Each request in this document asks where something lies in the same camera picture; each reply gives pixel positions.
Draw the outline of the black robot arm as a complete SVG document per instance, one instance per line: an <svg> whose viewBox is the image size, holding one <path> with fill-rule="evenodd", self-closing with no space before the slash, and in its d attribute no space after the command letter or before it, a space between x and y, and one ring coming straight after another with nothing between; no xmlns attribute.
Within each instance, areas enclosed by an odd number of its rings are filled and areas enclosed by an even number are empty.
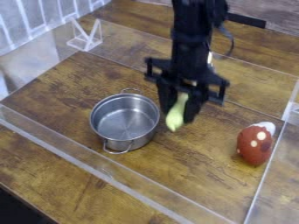
<svg viewBox="0 0 299 224"><path fill-rule="evenodd" d="M160 109L171 129L191 123L206 102L224 102L230 81L211 63L212 30L224 35L227 0L172 0L172 57L144 59L144 78L156 84Z"/></svg>

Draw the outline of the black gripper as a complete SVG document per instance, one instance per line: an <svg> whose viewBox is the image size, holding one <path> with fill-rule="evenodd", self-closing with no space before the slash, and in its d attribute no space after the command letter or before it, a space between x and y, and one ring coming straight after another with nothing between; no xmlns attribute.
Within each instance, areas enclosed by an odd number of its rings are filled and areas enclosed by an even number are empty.
<svg viewBox="0 0 299 224"><path fill-rule="evenodd" d="M144 59L144 63L144 78L156 85L160 109L166 115L179 99L180 92L188 96L183 112L184 123L194 121L206 102L219 105L224 103L230 81L215 73L211 66L206 66L195 78L186 78L172 68L168 59L148 57Z"/></svg>

